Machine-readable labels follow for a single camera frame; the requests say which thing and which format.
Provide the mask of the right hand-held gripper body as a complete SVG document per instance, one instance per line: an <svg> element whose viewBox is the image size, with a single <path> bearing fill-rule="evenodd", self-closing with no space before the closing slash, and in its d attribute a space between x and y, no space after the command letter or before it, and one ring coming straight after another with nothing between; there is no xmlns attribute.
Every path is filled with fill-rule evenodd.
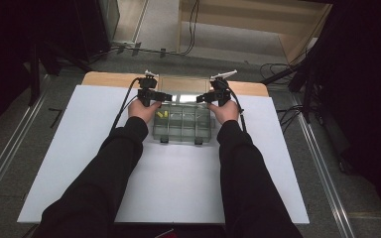
<svg viewBox="0 0 381 238"><path fill-rule="evenodd" d="M226 80L227 77L235 74L237 70L218 73L210 78L210 84L213 90L208 93L207 101L209 103L217 101L219 106L223 106L228 100L231 99L231 89Z"/></svg>

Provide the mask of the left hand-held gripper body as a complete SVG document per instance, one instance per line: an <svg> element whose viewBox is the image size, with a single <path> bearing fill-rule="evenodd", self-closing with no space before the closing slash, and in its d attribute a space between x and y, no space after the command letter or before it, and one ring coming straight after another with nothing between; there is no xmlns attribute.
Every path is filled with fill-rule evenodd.
<svg viewBox="0 0 381 238"><path fill-rule="evenodd" d="M138 78L140 88L138 89L138 99L145 107L150 106L150 101L160 101L159 92L155 91L157 86L156 75L148 70L145 71L144 77Z"/></svg>

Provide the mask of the clear plastic compartment box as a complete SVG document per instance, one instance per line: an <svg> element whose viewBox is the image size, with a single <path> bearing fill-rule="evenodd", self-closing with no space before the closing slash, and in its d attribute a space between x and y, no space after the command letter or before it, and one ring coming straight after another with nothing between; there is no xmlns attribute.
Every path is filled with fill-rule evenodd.
<svg viewBox="0 0 381 238"><path fill-rule="evenodd" d="M157 109L152 135L160 143L206 144L212 137L215 122L204 102L196 103L196 97L210 90L207 79L165 76L157 89L171 94L171 101ZM159 118L157 112L169 112L168 118Z"/></svg>

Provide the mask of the person's right hand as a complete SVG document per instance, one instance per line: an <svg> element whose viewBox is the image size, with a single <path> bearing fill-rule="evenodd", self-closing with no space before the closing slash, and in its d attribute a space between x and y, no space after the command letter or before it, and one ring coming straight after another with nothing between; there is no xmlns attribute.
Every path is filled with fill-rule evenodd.
<svg viewBox="0 0 381 238"><path fill-rule="evenodd" d="M220 124L224 124L227 121L237 121L239 117L239 111L237 104L229 100L222 106L216 106L212 103L207 104L207 108L214 113L215 118Z"/></svg>

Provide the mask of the person's left hand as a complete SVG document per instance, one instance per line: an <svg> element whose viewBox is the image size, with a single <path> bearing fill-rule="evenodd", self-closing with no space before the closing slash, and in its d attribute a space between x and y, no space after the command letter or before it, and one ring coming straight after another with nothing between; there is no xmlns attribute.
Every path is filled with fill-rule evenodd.
<svg viewBox="0 0 381 238"><path fill-rule="evenodd" d="M161 102L156 101L150 106L146 107L139 99L135 99L128 106L128 116L141 118L145 123L148 123L153 118L156 110L161 105Z"/></svg>

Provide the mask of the wooden shelf unit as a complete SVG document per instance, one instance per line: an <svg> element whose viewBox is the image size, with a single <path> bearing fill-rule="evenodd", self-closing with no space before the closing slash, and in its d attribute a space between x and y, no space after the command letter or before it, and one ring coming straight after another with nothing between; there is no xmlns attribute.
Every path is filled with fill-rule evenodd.
<svg viewBox="0 0 381 238"><path fill-rule="evenodd" d="M320 35L332 8L319 0L179 0L177 51L182 22L190 18L193 5L198 23L278 34L289 64L296 64Z"/></svg>

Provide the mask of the dark cabinet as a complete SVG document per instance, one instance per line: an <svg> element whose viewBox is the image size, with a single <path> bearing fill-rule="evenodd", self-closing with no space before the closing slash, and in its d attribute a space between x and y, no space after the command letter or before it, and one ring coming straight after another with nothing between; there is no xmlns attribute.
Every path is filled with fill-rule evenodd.
<svg viewBox="0 0 381 238"><path fill-rule="evenodd" d="M79 37L75 44L82 60L107 53L120 19L117 0L74 0Z"/></svg>

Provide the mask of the black metal stand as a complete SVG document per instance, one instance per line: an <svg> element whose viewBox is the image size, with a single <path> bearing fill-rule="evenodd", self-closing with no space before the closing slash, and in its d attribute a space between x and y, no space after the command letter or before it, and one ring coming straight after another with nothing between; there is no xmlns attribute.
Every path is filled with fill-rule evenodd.
<svg viewBox="0 0 381 238"><path fill-rule="evenodd" d="M288 88L290 92L299 92L302 88L304 89L302 114L308 124L311 123L311 97L316 77L316 71L314 69L316 56L317 52L315 50L307 50L293 59L291 64L287 64L284 70L273 73L269 77L262 75L261 79L261 83L268 85L293 73L294 76L288 84Z"/></svg>
<svg viewBox="0 0 381 238"><path fill-rule="evenodd" d="M73 65L82 69L84 72L92 71L92 68L79 59L75 58L72 54L65 51L63 48L52 42L35 42L30 45L30 102L29 106L33 106L41 95L40 83L40 66L39 62L45 67L49 74L58 75L61 67L58 64L57 56L68 60Z"/></svg>

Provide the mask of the white table sheet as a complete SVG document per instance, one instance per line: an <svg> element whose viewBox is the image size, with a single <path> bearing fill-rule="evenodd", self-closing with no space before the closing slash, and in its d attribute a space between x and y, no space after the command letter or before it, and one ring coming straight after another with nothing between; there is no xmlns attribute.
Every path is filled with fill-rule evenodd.
<svg viewBox="0 0 381 238"><path fill-rule="evenodd" d="M19 222L40 222L43 211L62 196L94 158L112 123L125 123L117 112L126 92L124 87L75 88L21 209ZM239 101L247 131L262 153L292 221L309 223L272 99L242 95ZM202 146L174 142L163 145L147 138L143 155L129 178L117 221L223 223L218 150L216 141Z"/></svg>

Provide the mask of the red object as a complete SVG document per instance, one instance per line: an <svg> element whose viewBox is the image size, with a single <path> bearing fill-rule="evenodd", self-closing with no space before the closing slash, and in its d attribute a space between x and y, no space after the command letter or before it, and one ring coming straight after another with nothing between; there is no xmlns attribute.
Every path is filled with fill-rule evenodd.
<svg viewBox="0 0 381 238"><path fill-rule="evenodd" d="M170 229L170 230L168 230L166 232L163 232L163 233L155 236L154 238L178 238L178 236L175 233L174 229Z"/></svg>

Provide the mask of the metal floor rail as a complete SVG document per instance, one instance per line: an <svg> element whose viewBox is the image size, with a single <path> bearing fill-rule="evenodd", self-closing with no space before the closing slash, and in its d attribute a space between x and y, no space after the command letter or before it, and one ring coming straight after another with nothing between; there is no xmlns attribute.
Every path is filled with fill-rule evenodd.
<svg viewBox="0 0 381 238"><path fill-rule="evenodd" d="M297 121L313 166L312 190L304 187L311 220L306 232L313 237L356 238L312 125L306 121L302 113L297 116Z"/></svg>
<svg viewBox="0 0 381 238"><path fill-rule="evenodd" d="M21 143L29 132L31 125L36 119L40 109L42 108L45 97L49 92L49 87L52 84L52 77L49 74L46 74L41 80L41 83L42 85L40 86L39 98L32 106L28 107L21 121L18 123L14 133L11 135L3 151L0 153L0 182L6 174L13 158L18 151L18 148L20 147Z"/></svg>

